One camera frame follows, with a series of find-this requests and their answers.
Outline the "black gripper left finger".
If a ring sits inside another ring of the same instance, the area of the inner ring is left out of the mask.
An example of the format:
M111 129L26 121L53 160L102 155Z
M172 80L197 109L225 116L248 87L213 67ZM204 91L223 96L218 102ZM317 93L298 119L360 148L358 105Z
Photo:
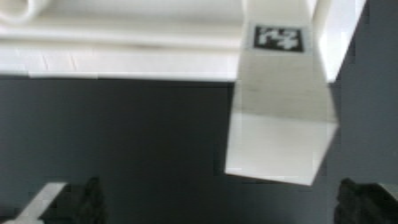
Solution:
M83 185L47 182L14 218L0 224L106 224L99 178Z

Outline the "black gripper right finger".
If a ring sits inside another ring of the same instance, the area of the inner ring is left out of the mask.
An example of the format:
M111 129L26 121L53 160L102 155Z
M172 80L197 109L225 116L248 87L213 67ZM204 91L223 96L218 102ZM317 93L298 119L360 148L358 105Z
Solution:
M398 224L398 184L341 180L333 224Z

